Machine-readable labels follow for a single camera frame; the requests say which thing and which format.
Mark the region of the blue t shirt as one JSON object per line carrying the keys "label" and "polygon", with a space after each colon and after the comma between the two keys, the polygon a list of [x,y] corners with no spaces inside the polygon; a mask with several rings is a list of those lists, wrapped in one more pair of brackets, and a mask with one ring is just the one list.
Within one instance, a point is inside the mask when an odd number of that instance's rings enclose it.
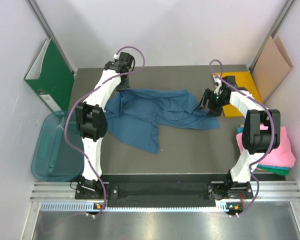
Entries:
{"label": "blue t shirt", "polygon": [[194,130],[219,128],[218,119],[198,110],[198,104],[185,89],[128,89],[105,105],[108,131],[126,145],[158,154],[160,125]]}

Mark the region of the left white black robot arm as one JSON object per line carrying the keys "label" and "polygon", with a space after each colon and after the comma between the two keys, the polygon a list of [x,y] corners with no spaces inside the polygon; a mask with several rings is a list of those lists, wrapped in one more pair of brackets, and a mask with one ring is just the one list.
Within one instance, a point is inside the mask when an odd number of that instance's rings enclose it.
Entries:
{"label": "left white black robot arm", "polygon": [[115,55],[113,61],[105,64],[95,92],[75,107],[76,125],[83,142],[84,153],[91,164],[85,163],[84,170],[77,179],[75,198],[77,200],[100,200],[104,197],[104,187],[98,180],[102,175],[101,145],[108,130],[105,106],[113,91],[129,88],[128,73],[135,66],[135,58],[126,52]]}

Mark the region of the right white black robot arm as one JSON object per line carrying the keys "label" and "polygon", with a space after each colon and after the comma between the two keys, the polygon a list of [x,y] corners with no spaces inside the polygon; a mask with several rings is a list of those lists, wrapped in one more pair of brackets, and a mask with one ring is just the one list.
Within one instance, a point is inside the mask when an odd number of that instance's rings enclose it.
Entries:
{"label": "right white black robot arm", "polygon": [[197,109],[208,108],[208,116],[219,117],[223,107],[231,105],[245,118],[241,135],[243,150],[238,161],[224,177],[223,184],[209,186],[210,198],[221,201],[249,191],[258,163],[280,145],[281,114],[266,108],[246,88],[237,86],[235,76],[214,75],[213,79],[214,89],[204,91]]}

